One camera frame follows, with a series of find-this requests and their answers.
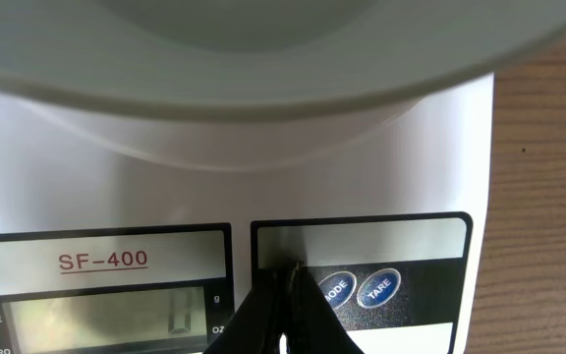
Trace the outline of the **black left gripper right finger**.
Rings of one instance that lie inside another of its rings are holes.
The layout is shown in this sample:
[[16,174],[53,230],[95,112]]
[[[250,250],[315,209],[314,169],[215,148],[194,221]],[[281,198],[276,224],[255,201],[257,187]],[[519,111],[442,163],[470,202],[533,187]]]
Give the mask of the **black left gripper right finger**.
[[296,263],[286,272],[283,333],[291,354],[363,354],[331,309],[309,271]]

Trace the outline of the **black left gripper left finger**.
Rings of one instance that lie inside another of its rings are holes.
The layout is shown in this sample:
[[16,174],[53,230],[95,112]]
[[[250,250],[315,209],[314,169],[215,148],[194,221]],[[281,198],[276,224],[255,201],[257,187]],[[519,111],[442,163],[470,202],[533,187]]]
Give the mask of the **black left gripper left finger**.
[[240,308],[204,354],[278,353],[282,285],[282,270],[260,274]]

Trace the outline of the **white digital kitchen scale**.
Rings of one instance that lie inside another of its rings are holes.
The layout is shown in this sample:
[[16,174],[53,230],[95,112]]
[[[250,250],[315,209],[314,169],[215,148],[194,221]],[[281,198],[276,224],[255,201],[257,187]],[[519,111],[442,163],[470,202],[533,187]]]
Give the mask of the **white digital kitchen scale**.
[[363,352],[463,352],[493,87],[256,124],[0,93],[0,353],[204,352],[289,261]]

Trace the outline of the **grey bowl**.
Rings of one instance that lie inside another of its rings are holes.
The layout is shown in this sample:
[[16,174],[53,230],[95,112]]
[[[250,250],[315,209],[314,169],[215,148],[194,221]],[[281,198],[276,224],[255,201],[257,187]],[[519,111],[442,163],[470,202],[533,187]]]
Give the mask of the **grey bowl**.
[[0,91],[184,120],[371,108],[566,36],[566,1],[0,0]]

